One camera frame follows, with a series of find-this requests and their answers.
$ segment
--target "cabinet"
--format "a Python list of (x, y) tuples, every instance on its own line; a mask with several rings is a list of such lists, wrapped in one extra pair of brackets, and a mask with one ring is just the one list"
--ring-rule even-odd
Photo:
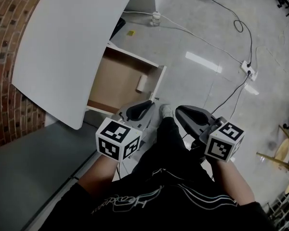
[[(18, 49), (12, 84), (74, 129), (86, 108), (106, 114), (154, 99), (166, 67), (107, 45), (129, 0), (40, 0)], [(148, 75), (144, 91), (136, 87)]]

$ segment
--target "white floor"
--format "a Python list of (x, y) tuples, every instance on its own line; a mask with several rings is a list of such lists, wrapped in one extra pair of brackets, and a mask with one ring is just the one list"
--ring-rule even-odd
[[(272, 201), (288, 184), (289, 174), (261, 160), (256, 152), (274, 155), (283, 136), (278, 124), (289, 123), (289, 17), (276, 0), (216, 0), (234, 10), (251, 30), (252, 67), (259, 69), (255, 82), (243, 90), (232, 120), (246, 131), (235, 155), (235, 164), (262, 205)], [(162, 15), (186, 27), (240, 61), (249, 59), (250, 36), (239, 34), (231, 12), (211, 0), (164, 0)], [(158, 97), (173, 108), (195, 105), (212, 112), (246, 75), (240, 64), (223, 51), (176, 29), (165, 19), (161, 27), (150, 25), (151, 16), (124, 14), (126, 25), (114, 36), (118, 47), (135, 53), (168, 70)], [(135, 31), (128, 36), (128, 31)], [(211, 70), (187, 58), (200, 56), (218, 66)], [(239, 91), (214, 113), (229, 119)]]

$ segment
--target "electrical outlet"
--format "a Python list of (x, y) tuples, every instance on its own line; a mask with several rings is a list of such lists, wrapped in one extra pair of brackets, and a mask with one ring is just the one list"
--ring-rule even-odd
[(245, 74), (248, 75), (248, 71), (250, 71), (250, 79), (252, 81), (255, 81), (257, 78), (258, 73), (255, 73), (255, 70), (253, 70), (252, 67), (247, 67), (247, 62), (244, 61), (241, 65), (242, 70), (245, 72)]

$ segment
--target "white cube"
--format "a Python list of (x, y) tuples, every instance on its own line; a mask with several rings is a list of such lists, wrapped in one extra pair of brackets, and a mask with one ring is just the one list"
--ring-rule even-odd
[(97, 151), (122, 162), (138, 150), (141, 136), (141, 131), (106, 118), (95, 134)]
[(228, 162), (239, 149), (245, 132), (230, 122), (226, 122), (210, 134), (205, 155)]

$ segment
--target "yellow sticker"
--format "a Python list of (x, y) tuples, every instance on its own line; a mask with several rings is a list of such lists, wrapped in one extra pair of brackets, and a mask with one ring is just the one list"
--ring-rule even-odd
[(129, 31), (129, 32), (127, 33), (128, 36), (133, 36), (134, 34), (135, 34), (135, 31)]

